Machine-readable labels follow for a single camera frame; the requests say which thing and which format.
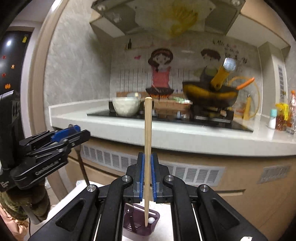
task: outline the kitchen counter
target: kitchen counter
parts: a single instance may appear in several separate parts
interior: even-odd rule
[[[93,137],[144,146],[144,121],[128,118],[88,116],[108,109],[108,99],[72,102],[49,107],[50,124],[66,128],[77,124]],[[240,124],[254,131],[237,131],[207,126],[152,122],[152,147],[166,150],[227,156],[296,155],[296,135],[270,130],[257,115]]]

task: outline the doorframe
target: doorframe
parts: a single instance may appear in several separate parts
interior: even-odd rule
[[[69,0],[55,0],[38,34],[35,49],[30,62],[28,81],[28,116],[31,134],[46,131],[44,116],[44,73],[50,42],[59,18]],[[59,200],[67,196],[68,191],[56,171],[47,177],[52,190]]]

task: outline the orange handle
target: orange handle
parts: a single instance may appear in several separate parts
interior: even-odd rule
[[[245,83],[242,83],[241,85],[237,86],[236,89],[241,90],[241,89],[247,87],[249,84],[252,84],[254,82],[254,80],[255,80],[255,78],[253,77],[253,78],[247,80]]]

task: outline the small bottle on shelf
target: small bottle on shelf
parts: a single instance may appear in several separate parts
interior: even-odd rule
[[[277,114],[276,109],[270,110],[270,118],[269,118],[269,122],[268,122],[268,128],[273,129],[273,130],[276,128],[276,114]]]

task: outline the white ball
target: white ball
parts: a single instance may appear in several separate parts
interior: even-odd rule
[[[155,218],[153,218],[153,217],[148,218],[148,223],[149,224],[152,224],[154,221],[155,221]]]

